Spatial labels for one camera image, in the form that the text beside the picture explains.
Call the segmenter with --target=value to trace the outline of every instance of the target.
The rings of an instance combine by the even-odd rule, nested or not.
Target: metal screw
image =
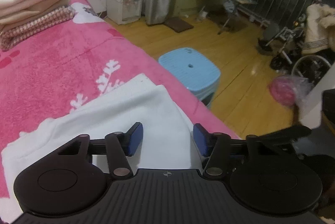
[[[130,173],[130,170],[128,168],[120,167],[115,169],[113,173],[116,176],[122,177],[128,175]]]
[[[218,167],[210,167],[206,170],[206,173],[211,176],[218,176],[222,174],[222,169]]]

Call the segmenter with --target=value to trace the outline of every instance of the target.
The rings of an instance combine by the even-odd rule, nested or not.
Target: round pad
[[[105,188],[104,173],[76,156],[37,162],[21,172],[14,183],[23,211],[51,217],[89,207]]]
[[[292,215],[318,201],[322,183],[318,175],[298,160],[267,155],[238,167],[231,189],[247,207],[270,215]]]
[[[43,173],[38,180],[40,187],[51,192],[64,191],[77,182],[76,173],[66,169],[54,169]]]

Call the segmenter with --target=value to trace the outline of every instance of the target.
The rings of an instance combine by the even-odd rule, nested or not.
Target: ribbed plastic surface
[[[39,218],[25,213],[14,223],[322,224],[323,222],[311,213],[275,218],[249,211],[231,197],[222,182],[205,180],[196,170],[139,169],[135,177],[113,182],[106,195],[82,213],[60,219]]]
[[[203,54],[192,48],[168,52],[162,55],[158,62],[193,93],[210,87],[220,77],[220,70]]]

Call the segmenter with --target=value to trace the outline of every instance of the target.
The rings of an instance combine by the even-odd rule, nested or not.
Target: wheelchair wheel
[[[331,64],[322,56],[311,54],[300,58],[293,66],[291,75],[308,78],[316,86],[328,72]]]
[[[273,70],[280,70],[283,68],[284,63],[285,60],[281,56],[277,55],[271,60],[270,68]]]

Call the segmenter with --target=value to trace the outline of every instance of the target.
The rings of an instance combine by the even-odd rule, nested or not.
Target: bed
[[[0,151],[20,132],[69,114],[140,73],[164,85],[193,123],[238,138],[174,76],[97,17],[87,0],[70,3],[76,10],[73,20],[0,52]],[[0,197],[7,196],[0,165]]]

